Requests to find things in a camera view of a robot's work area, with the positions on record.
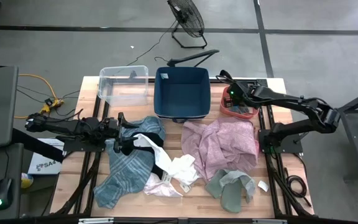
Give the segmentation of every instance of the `orange basket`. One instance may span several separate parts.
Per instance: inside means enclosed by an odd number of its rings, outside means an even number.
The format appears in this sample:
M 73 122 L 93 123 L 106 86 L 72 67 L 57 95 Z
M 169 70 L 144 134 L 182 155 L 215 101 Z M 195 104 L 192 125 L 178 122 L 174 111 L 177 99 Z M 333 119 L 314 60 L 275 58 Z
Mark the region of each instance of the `orange basket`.
M 225 87 L 225 89 L 223 90 L 223 94 L 222 94 L 222 99 L 221 99 L 221 112 L 222 113 L 228 114 L 230 116 L 235 116 L 235 117 L 240 118 L 240 119 L 251 119 L 257 113 L 259 113 L 259 109 L 255 109 L 255 108 L 252 108 L 252 113 L 244 113 L 244 114 L 239 114 L 239 113 L 230 111 L 228 108 L 225 108 L 223 98 L 224 97 L 230 98 L 229 94 L 226 92 L 228 88 L 229 87 Z

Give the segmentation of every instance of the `black fan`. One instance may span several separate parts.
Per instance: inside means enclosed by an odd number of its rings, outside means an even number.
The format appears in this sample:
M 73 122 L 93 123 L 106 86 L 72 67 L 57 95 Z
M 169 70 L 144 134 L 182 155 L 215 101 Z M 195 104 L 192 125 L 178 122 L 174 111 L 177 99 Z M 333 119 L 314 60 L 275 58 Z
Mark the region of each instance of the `black fan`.
M 204 22 L 197 7 L 194 5 L 192 0 L 168 0 L 168 4 L 171 7 L 173 15 L 177 19 L 178 23 L 172 31 L 172 38 L 180 44 L 183 48 L 202 48 L 204 49 L 207 42 L 204 38 Z M 205 45 L 185 47 L 175 37 L 174 33 L 177 31 L 179 24 L 182 28 L 192 37 L 202 37 Z

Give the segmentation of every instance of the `small white tag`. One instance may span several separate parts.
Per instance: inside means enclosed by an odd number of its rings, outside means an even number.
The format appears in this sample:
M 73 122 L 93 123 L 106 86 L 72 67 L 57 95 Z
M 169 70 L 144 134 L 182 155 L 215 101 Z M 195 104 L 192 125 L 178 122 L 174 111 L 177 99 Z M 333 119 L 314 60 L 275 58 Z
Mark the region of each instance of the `small white tag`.
M 168 175 L 168 173 L 164 171 L 164 173 L 162 174 L 161 180 L 164 181 L 165 183 L 170 183 L 171 179 L 172 179 L 172 176 Z
M 267 190 L 269 189 L 269 186 L 263 182 L 263 181 L 259 181 L 258 187 L 260 187 L 261 189 L 263 189 L 265 192 L 267 192 Z
M 185 191 L 185 193 L 189 192 L 191 190 L 191 187 L 189 185 L 180 183 L 180 187 Z
M 167 73 L 161 73 L 161 78 L 162 78 L 162 79 L 168 78 L 168 74 L 167 74 Z

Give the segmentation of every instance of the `black mouse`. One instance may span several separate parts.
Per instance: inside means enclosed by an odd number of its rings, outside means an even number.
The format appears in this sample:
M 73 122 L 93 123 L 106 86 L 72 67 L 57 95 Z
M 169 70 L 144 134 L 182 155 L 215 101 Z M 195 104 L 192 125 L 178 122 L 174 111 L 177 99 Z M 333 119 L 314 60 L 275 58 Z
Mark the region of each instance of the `black mouse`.
M 0 210 L 9 208 L 12 204 L 12 179 L 0 180 Z

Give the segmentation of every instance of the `gray cloth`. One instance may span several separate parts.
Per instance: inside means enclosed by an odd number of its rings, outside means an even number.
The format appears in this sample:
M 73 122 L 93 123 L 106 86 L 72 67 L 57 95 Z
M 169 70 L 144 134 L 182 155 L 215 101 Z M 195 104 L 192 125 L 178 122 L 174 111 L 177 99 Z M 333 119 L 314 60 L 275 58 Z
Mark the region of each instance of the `gray cloth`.
M 131 123 L 138 124 L 139 128 L 123 128 L 124 137 L 129 137 L 135 132 L 145 132 L 156 133 L 161 139 L 165 139 L 163 124 L 157 117 L 148 116 L 141 121 Z M 101 185 L 93 189 L 99 207 L 114 208 L 123 195 L 143 190 L 155 162 L 154 155 L 150 152 L 134 150 L 125 156 L 123 153 L 115 153 L 113 145 L 113 139 L 106 141 L 110 175 Z
M 249 175 L 239 170 L 218 170 L 205 186 L 214 197 L 221 197 L 221 206 L 229 212 L 241 211 L 241 188 L 246 190 L 246 202 L 249 203 L 255 194 L 256 183 Z

